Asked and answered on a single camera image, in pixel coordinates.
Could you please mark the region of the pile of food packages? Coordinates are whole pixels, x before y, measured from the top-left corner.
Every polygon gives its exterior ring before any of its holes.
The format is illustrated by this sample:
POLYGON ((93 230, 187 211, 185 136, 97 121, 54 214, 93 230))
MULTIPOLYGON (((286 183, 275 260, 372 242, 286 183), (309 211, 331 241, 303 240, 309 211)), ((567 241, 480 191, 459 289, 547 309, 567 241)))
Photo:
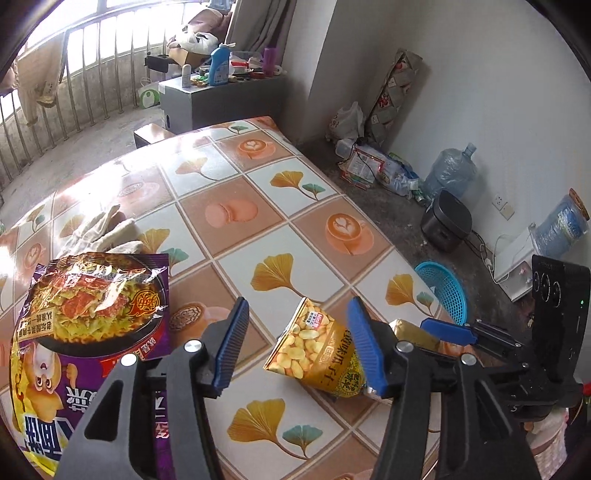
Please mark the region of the pile of food packages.
POLYGON ((419 176, 397 155, 385 155, 353 139, 339 140, 335 144, 335 155, 339 157, 342 179, 353 186, 368 190, 378 185, 407 198, 420 191, 419 176))

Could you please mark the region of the beige work gloves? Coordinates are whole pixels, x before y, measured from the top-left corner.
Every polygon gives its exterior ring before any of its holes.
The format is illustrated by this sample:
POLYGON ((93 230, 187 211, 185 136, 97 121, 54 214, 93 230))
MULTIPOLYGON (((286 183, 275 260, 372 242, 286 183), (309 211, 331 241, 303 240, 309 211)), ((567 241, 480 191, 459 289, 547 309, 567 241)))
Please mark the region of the beige work gloves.
POLYGON ((127 218, 115 204, 107 210, 84 216, 65 243, 53 255, 54 259, 82 253, 137 254, 143 243, 134 218, 127 218))

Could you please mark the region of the blue plastic trash basket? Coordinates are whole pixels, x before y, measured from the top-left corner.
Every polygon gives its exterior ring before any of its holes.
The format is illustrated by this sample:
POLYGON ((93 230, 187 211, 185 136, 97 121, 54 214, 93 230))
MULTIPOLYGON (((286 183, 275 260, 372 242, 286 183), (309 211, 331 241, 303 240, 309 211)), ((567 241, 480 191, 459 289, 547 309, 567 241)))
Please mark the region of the blue plastic trash basket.
POLYGON ((415 271, 435 294, 453 321, 458 325, 465 325, 468 321, 467 297, 454 273, 444 265, 433 261, 420 263, 415 271))

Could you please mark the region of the white plastic bag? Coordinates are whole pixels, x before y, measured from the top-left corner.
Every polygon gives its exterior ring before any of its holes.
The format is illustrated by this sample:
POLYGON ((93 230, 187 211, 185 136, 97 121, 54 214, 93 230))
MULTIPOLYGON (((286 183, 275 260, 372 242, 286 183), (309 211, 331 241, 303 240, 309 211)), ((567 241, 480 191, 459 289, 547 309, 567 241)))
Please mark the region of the white plastic bag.
POLYGON ((358 101, 349 108, 341 108, 329 122, 327 139, 337 142, 342 139, 359 139, 363 136, 363 110, 358 101))

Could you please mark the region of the gold drink carton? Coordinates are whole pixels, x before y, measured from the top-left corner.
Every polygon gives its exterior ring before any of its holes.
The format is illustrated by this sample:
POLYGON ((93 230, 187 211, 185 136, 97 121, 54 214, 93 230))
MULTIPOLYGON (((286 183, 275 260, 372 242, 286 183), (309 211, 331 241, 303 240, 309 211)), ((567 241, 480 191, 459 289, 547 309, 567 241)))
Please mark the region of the gold drink carton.
POLYGON ((403 319, 396 319, 389 326, 399 341, 410 342, 424 350, 439 351, 440 340, 419 326, 403 319))

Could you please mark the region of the white water dispenser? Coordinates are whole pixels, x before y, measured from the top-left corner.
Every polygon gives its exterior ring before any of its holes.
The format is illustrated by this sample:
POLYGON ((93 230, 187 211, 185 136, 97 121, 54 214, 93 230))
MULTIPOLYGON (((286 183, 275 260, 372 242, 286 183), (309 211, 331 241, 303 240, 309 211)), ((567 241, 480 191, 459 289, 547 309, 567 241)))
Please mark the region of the white water dispenser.
POLYGON ((495 254, 494 281, 512 302, 521 299, 533 287, 532 257, 537 253, 533 239, 535 229, 535 224, 530 224, 499 254, 495 254))

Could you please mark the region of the metal balcony railing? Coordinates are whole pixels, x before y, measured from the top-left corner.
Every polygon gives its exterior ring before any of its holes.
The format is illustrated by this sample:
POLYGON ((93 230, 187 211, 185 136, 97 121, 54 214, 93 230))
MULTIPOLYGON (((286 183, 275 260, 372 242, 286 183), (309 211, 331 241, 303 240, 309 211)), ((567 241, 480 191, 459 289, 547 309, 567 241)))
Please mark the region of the metal balcony railing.
POLYGON ((42 21, 24 52, 64 38, 54 105, 29 124, 17 92, 1 99, 1 185, 70 137, 140 105, 138 90, 163 74, 147 55, 166 52, 172 34, 201 7, 192 1, 65 1, 42 21))

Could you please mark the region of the purple cup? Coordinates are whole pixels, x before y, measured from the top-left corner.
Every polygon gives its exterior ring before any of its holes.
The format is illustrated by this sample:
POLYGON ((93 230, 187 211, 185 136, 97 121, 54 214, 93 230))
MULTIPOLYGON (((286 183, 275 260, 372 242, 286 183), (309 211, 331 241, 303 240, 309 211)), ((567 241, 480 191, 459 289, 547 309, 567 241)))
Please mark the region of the purple cup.
POLYGON ((273 77, 276 70, 276 47, 266 47, 263 51, 263 74, 273 77))

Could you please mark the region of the dark grey cabinet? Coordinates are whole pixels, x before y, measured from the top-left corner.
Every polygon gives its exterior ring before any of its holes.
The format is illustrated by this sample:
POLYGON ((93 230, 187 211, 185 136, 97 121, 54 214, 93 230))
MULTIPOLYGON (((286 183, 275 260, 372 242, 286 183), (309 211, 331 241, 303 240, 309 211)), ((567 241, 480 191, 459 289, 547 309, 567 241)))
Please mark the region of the dark grey cabinet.
POLYGON ((183 88, 181 78, 158 84, 165 128, 174 134, 259 116, 280 117, 287 77, 183 88))

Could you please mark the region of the green white shopping bag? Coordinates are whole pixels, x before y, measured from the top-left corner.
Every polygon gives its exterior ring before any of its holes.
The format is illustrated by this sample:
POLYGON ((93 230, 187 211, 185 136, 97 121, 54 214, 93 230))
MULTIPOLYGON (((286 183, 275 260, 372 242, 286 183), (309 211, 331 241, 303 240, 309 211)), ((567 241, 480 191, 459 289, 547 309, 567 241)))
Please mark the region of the green white shopping bag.
POLYGON ((142 109, 148 109, 160 104, 160 93, 158 90, 158 83, 153 82, 142 85, 137 90, 138 105, 142 109))

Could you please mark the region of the yellow peanut snack bag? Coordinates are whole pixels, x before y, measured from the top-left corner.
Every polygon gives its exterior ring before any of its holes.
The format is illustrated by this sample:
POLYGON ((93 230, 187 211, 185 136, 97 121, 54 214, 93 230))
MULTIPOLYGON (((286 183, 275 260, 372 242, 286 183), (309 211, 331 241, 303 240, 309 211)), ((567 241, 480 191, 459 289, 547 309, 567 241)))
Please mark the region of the yellow peanut snack bag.
POLYGON ((301 299, 263 369, 332 397, 364 395, 380 402, 370 388, 346 326, 346 307, 352 299, 353 293, 348 292, 329 307, 307 297, 301 299))

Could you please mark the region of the blue detergent bottle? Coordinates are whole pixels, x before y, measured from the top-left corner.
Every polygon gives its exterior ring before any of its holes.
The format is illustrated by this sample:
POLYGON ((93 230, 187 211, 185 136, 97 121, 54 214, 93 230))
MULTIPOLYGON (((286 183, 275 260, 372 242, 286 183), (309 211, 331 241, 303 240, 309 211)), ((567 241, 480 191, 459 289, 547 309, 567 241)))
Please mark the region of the blue detergent bottle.
POLYGON ((231 50, 221 44, 211 52, 211 66, 208 73, 208 85, 219 86, 228 83, 231 50))

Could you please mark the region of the empty blue water jug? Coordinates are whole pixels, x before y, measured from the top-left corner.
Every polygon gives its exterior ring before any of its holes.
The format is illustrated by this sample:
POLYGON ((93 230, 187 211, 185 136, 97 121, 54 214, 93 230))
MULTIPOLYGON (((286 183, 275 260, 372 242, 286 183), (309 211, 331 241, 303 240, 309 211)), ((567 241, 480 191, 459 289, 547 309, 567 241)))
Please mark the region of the empty blue water jug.
POLYGON ((423 183, 423 192, 429 200, 434 200, 443 190, 461 199, 469 190, 478 175, 478 168, 472 156, 477 147, 469 143, 461 151, 456 148, 443 150, 423 183))

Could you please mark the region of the rolled patterned mat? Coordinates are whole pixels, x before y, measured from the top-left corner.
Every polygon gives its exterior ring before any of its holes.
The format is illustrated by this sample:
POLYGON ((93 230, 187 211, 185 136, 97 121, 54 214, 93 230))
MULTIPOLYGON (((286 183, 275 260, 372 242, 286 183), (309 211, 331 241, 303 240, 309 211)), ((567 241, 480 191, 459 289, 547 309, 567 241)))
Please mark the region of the rolled patterned mat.
POLYGON ((397 51, 365 123, 370 142, 382 145, 386 140, 422 65, 423 58, 418 54, 407 49, 397 51))

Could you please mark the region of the wall power socket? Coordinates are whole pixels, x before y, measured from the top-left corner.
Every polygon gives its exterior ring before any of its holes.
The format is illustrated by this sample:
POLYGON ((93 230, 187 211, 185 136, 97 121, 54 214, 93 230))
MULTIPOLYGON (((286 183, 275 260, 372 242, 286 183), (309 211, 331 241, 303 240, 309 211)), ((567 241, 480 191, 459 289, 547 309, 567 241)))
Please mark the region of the wall power socket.
POLYGON ((505 220, 510 220, 515 214, 513 206, 501 195, 495 195, 492 205, 499 211, 505 220))

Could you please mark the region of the purple instant noodle bag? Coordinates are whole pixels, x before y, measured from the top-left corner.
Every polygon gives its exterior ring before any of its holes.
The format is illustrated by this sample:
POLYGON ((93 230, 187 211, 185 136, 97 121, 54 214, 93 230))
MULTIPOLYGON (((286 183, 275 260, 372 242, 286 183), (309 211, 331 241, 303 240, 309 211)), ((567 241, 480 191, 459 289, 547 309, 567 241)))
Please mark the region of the purple instant noodle bag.
POLYGON ((87 252, 35 267, 11 340, 14 428, 27 459, 55 474, 116 362, 170 352, 169 258, 87 252))

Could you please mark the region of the black rice cooker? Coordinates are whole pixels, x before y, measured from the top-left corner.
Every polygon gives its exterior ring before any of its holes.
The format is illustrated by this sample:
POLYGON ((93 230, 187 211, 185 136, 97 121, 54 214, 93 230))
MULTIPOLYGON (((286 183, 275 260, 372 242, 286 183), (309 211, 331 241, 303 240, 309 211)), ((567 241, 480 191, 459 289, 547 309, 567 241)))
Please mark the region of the black rice cooker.
POLYGON ((451 253, 472 232, 472 215, 456 196, 442 190, 425 211, 421 230, 435 248, 451 253))

